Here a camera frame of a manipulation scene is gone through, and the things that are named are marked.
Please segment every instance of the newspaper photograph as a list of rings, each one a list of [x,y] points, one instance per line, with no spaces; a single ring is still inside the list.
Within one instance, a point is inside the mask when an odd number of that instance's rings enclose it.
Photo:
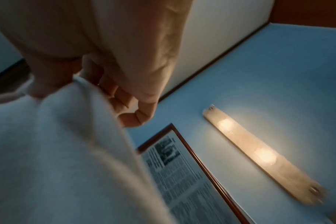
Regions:
[[[141,157],[178,223],[240,224],[173,130]]]

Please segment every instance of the brown frame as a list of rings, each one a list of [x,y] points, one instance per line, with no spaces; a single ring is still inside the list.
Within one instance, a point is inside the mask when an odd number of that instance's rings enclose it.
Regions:
[[[142,145],[140,145],[137,148],[137,151],[139,154],[146,151],[151,145],[159,141],[163,136],[165,136],[170,131],[174,131],[174,133],[177,135],[177,137],[180,139],[180,141],[183,143],[183,145],[186,147],[186,149],[189,151],[190,155],[195,159],[195,161],[198,163],[199,167],[202,169],[202,171],[205,173],[205,175],[209,178],[215,189],[218,193],[222,196],[224,201],[227,203],[227,205],[231,208],[233,213],[236,215],[238,220],[241,222],[241,224],[250,224],[249,221],[244,217],[242,212],[239,210],[238,206],[234,203],[231,196],[225,191],[223,186],[215,179],[215,177],[211,174],[211,172],[206,168],[206,166],[202,163],[202,161],[199,159],[199,157],[194,153],[194,151],[191,149],[191,147],[188,145],[188,143],[185,141],[183,136],[179,133],[179,131],[175,128],[173,124],[170,124],[163,128],[160,132],[155,134],[152,138],[144,142]]]

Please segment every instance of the white wall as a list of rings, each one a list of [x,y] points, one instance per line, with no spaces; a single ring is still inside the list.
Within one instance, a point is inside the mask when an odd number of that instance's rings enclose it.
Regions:
[[[22,59],[20,53],[0,33],[0,72]]]
[[[195,0],[164,93],[268,21],[274,0]]]

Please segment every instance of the finger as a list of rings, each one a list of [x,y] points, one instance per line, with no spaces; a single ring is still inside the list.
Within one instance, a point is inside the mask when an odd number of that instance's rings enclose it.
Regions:
[[[104,75],[99,81],[99,87],[105,94],[112,98],[114,97],[118,86],[109,76]]]
[[[109,99],[109,102],[115,113],[121,114],[132,106],[134,100],[135,98],[131,94],[125,92],[121,88],[118,88],[115,92],[115,96]]]
[[[25,94],[21,93],[21,92],[0,94],[0,104],[11,102],[11,101],[19,99],[23,96],[25,96]]]
[[[154,115],[157,108],[157,103],[138,102],[138,110],[135,113],[124,113],[118,118],[123,127],[137,127],[148,122]]]
[[[84,55],[82,58],[82,68],[83,69],[79,76],[86,79],[93,85],[98,85],[104,74],[103,67],[92,61],[88,55]]]

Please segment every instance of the dark wooden trim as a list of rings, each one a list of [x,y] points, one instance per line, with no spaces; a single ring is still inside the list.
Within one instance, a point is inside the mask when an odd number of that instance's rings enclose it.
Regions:
[[[30,67],[20,60],[0,73],[0,94],[12,92],[29,79]]]
[[[186,78],[184,81],[182,81],[180,84],[178,84],[177,86],[175,86],[173,89],[171,89],[170,91],[168,91],[166,94],[164,94],[163,96],[161,96],[158,102],[161,102],[162,100],[164,100],[165,98],[167,98],[170,94],[172,94],[173,92],[177,91],[184,84],[186,84],[187,82],[189,82],[190,80],[192,80],[195,76],[197,76],[198,74],[200,74],[201,72],[203,72],[205,69],[207,69],[208,67],[210,67],[212,64],[214,64],[215,62],[217,62],[218,60],[220,60],[221,58],[223,58],[224,56],[226,56],[228,53],[230,53],[231,51],[233,51],[234,49],[236,49],[239,45],[241,45],[243,42],[245,42],[246,40],[248,40],[251,36],[253,36],[254,34],[256,34],[258,31],[260,31],[261,29],[263,29],[264,27],[266,27],[268,24],[269,24],[268,22],[264,23],[262,26],[260,26],[256,30],[254,30],[252,33],[250,33],[248,36],[246,36],[245,38],[243,38],[241,41],[239,41],[238,43],[236,43],[235,45],[233,45],[231,48],[229,48],[228,50],[226,50],[225,52],[223,52],[222,54],[220,54],[219,56],[217,56],[215,59],[213,59],[212,61],[210,61],[209,63],[207,63],[204,67],[200,68],[197,72],[195,72],[194,74],[192,74],[191,76],[189,76],[188,78]]]
[[[275,0],[270,22],[336,28],[336,0]]]
[[[185,141],[183,136],[179,133],[179,131],[175,128],[173,124],[168,125],[163,130],[155,134],[152,138],[147,140],[145,143],[143,143],[141,146],[137,148],[137,151],[139,153],[144,152],[147,150],[151,145],[155,144],[157,141],[159,141],[164,135],[169,133],[170,131],[174,131],[175,134],[178,136],[180,141],[183,143],[183,145],[186,147],[186,149],[189,151],[191,156],[194,158],[194,160],[197,162],[199,167],[202,169],[202,171],[205,173],[205,175],[209,178],[215,189],[218,193],[222,196],[226,204],[231,208],[231,210],[234,212],[238,220],[241,222],[241,224],[250,224],[249,221],[244,217],[242,212],[239,210],[238,206],[235,204],[231,196],[226,192],[226,190],[223,188],[223,186],[215,179],[215,177],[212,175],[212,173],[207,169],[207,167],[202,163],[202,161],[199,159],[199,157],[194,153],[194,151],[191,149],[189,144]]]

